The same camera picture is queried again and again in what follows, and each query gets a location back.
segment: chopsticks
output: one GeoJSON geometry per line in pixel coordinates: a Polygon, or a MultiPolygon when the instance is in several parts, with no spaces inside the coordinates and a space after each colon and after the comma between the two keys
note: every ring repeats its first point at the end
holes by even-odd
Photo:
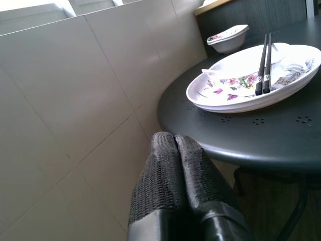
{"type": "Polygon", "coordinates": [[[255,95],[261,95],[262,93],[267,94],[270,92],[271,87],[271,47],[272,47],[272,34],[269,34],[269,43],[268,43],[268,51],[266,58],[266,67],[265,65],[265,55],[266,55],[266,45],[267,45],[267,34],[264,38],[264,46],[263,52],[260,62],[260,68],[257,75],[258,83],[255,86],[255,95]]]}

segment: round table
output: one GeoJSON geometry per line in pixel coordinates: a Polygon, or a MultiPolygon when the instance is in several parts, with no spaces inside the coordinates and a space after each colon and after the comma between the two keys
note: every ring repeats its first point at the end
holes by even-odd
{"type": "MultiPolygon", "coordinates": [[[[258,36],[243,48],[263,39],[258,36]]],[[[275,31],[273,41],[321,49],[321,18],[275,31]]],[[[167,88],[157,108],[163,130],[192,137],[216,160],[275,171],[321,172],[321,72],[296,94],[266,108],[234,114],[203,111],[186,98],[186,88],[202,68],[224,57],[205,59],[167,88]]]]}

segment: floor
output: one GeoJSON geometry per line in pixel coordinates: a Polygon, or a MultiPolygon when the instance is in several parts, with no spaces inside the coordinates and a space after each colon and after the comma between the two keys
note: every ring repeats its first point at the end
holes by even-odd
{"type": "MultiPolygon", "coordinates": [[[[256,240],[275,240],[296,206],[297,186],[248,174],[241,174],[241,183],[246,195],[237,199],[256,240]]],[[[321,190],[309,191],[307,206],[288,241],[303,240],[321,240],[321,190]]]]}

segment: tiled wall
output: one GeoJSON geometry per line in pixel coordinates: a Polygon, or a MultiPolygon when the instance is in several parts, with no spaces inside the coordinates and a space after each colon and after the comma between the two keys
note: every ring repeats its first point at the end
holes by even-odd
{"type": "Polygon", "coordinates": [[[0,240],[125,240],[159,96],[205,58],[193,0],[0,36],[0,240]]]}

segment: small bowl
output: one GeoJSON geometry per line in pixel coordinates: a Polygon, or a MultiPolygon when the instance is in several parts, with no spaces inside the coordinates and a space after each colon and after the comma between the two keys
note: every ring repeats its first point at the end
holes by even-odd
{"type": "Polygon", "coordinates": [[[224,32],[209,37],[207,44],[219,53],[234,52],[243,45],[247,30],[249,30],[248,25],[233,26],[224,32]]]}

